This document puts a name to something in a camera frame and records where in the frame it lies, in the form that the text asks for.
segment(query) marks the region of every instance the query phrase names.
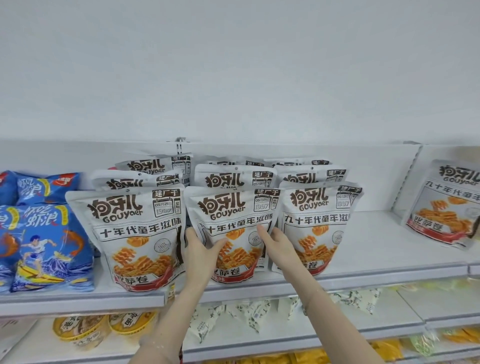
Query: surfer illustration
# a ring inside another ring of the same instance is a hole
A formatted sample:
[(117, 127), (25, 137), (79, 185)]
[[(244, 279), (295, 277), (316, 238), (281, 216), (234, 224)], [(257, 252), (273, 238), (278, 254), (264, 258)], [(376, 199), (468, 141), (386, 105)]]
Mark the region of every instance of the surfer illustration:
[(34, 259), (34, 264), (35, 267), (38, 271), (37, 277), (41, 277), (43, 275), (43, 268), (42, 268), (42, 262), (43, 262), (43, 253), (45, 252), (45, 245), (47, 244), (52, 244), (52, 246), (57, 246), (56, 243), (54, 243), (50, 239), (44, 239), (40, 240), (39, 235), (33, 235), (30, 238), (30, 243), (29, 244), (22, 244), (22, 246), (28, 246), (32, 248), (33, 252), (26, 252), (23, 256), (24, 261), (30, 257)]

